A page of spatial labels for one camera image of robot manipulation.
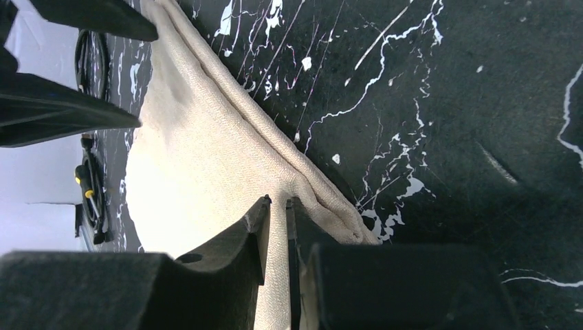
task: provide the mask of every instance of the black marble countertop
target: black marble countertop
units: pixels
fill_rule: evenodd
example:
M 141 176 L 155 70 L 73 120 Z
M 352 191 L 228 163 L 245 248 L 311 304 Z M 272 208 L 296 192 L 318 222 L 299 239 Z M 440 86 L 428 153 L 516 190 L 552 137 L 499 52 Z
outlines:
M 526 329 L 581 329 L 583 1 L 180 4 L 379 238 L 475 244 Z M 137 115 L 150 46 L 107 47 L 109 100 Z M 98 134 L 116 234 L 103 250 L 142 250 L 124 198 L 132 138 Z

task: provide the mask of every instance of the cloth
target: cloth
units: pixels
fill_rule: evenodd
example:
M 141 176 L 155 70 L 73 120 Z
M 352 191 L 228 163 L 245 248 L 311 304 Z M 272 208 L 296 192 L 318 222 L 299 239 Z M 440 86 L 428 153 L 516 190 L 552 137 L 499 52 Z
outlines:
M 357 210 L 231 76 L 174 0 L 142 0 L 158 30 L 152 79 L 126 168 L 126 201 L 147 252 L 176 258 L 272 198 L 255 329 L 289 328 L 285 203 L 300 197 L 341 243 L 378 244 Z

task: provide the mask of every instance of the folded towel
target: folded towel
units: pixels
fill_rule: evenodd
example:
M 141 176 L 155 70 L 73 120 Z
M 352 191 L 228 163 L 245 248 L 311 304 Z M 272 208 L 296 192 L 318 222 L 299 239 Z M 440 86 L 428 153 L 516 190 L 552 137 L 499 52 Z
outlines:
M 147 252 L 178 257 L 273 200 L 255 329 L 289 327 L 285 203 L 300 197 L 341 243 L 378 244 L 357 210 L 248 96 L 174 0 L 142 0 L 158 30 L 152 80 L 126 168 L 126 200 Z

